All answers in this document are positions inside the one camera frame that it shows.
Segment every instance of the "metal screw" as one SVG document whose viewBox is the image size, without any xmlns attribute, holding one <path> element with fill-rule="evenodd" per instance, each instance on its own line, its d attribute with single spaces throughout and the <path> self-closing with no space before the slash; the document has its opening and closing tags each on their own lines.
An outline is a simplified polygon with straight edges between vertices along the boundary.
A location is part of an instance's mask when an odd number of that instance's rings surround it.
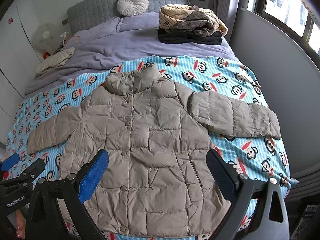
<svg viewBox="0 0 320 240">
<path fill-rule="evenodd" d="M 240 173 L 240 174 L 239 174 L 239 177 L 240 177 L 241 179 L 248 179 L 248 178 L 249 178 L 248 175 L 245 174 L 245 173 Z"/>
<path fill-rule="evenodd" d="M 40 179 L 38 179 L 38 183 L 39 183 L 39 184 L 44 183 L 44 181 L 45 181 L 45 178 L 40 178 Z"/>
<path fill-rule="evenodd" d="M 76 175 L 75 175 L 74 173 L 70 173 L 70 174 L 67 176 L 67 179 L 68 179 L 68 180 L 73 180 L 75 177 L 76 177 Z"/>
<path fill-rule="evenodd" d="M 271 182 L 272 184 L 277 184 L 277 180 L 276 180 L 275 178 L 270 178 L 270 182 Z"/>
</svg>

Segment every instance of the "folded clothes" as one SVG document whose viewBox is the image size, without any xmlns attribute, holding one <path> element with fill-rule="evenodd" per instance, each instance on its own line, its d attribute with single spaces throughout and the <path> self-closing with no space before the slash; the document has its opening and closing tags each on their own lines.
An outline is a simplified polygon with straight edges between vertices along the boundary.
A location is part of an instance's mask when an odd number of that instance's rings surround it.
<svg viewBox="0 0 320 240">
<path fill-rule="evenodd" d="M 222 43 L 221 32 L 214 32 L 210 36 L 201 37 L 196 35 L 194 32 L 172 31 L 170 33 L 167 33 L 160 27 L 158 30 L 158 38 L 162 43 L 167 44 L 182 44 L 186 42 L 194 42 L 199 44 L 221 45 Z"/>
<path fill-rule="evenodd" d="M 67 60 L 72 57 L 74 52 L 75 48 L 71 47 L 47 57 L 45 61 L 36 68 L 36 77 L 39 77 L 54 68 L 63 66 Z"/>
<path fill-rule="evenodd" d="M 193 32 L 207 37 L 214 32 L 227 34 L 227 27 L 212 10 L 203 9 L 196 5 L 167 4 L 161 7 L 159 27 L 170 33 L 172 31 Z"/>
</svg>

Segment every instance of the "lavender pillow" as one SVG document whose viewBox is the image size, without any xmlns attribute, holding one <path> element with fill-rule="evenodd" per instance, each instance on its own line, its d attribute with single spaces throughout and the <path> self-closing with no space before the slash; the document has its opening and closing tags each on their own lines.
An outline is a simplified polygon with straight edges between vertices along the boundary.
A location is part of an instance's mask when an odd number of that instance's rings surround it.
<svg viewBox="0 0 320 240">
<path fill-rule="evenodd" d="M 119 32 L 140 30 L 145 28 L 158 28 L 159 13 L 146 12 L 141 15 L 123 17 Z"/>
<path fill-rule="evenodd" d="M 89 41 L 94 41 L 112 34 L 117 34 L 119 32 L 121 23 L 121 18 L 113 17 L 88 30 L 79 31 L 70 40 L 68 40 L 63 49 L 76 47 L 78 44 L 87 43 Z"/>
</svg>

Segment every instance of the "jacket sleeve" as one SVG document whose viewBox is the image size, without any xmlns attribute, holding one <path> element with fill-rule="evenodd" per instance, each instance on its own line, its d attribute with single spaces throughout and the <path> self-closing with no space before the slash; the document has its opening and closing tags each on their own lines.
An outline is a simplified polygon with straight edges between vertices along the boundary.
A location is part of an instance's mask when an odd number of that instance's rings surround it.
<svg viewBox="0 0 320 240">
<path fill-rule="evenodd" d="M 83 116 L 84 109 L 68 106 L 57 115 L 41 123 L 28 138 L 28 153 L 57 145 L 68 139 Z"/>
<path fill-rule="evenodd" d="M 272 136 L 281 139 L 276 114 L 265 106 L 205 91 L 195 93 L 176 83 L 180 103 L 209 131 L 231 137 Z"/>
</svg>

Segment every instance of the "window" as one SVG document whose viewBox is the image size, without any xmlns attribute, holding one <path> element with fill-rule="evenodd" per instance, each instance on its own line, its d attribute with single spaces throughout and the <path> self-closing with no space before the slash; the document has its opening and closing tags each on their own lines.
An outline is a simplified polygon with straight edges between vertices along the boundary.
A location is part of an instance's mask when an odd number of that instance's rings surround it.
<svg viewBox="0 0 320 240">
<path fill-rule="evenodd" d="M 320 56 L 320 30 L 315 23 L 313 23 L 309 46 Z"/>
<path fill-rule="evenodd" d="M 320 69 L 320 29 L 301 0 L 257 0 L 255 13 L 287 33 Z"/>
</svg>

